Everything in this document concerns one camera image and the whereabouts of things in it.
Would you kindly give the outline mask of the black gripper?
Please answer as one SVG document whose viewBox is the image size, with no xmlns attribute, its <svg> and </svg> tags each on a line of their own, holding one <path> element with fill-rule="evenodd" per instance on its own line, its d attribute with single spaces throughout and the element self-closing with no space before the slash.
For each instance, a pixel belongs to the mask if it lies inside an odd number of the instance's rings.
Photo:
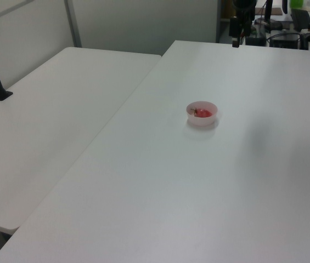
<svg viewBox="0 0 310 263">
<path fill-rule="evenodd" d="M 255 17 L 256 0 L 232 0 L 233 8 L 237 17 L 250 16 Z M 238 48 L 240 45 L 240 24 L 236 16 L 230 18 L 229 36 L 232 38 L 232 47 Z M 243 23 L 243 36 L 248 37 L 251 34 L 251 21 Z"/>
</svg>

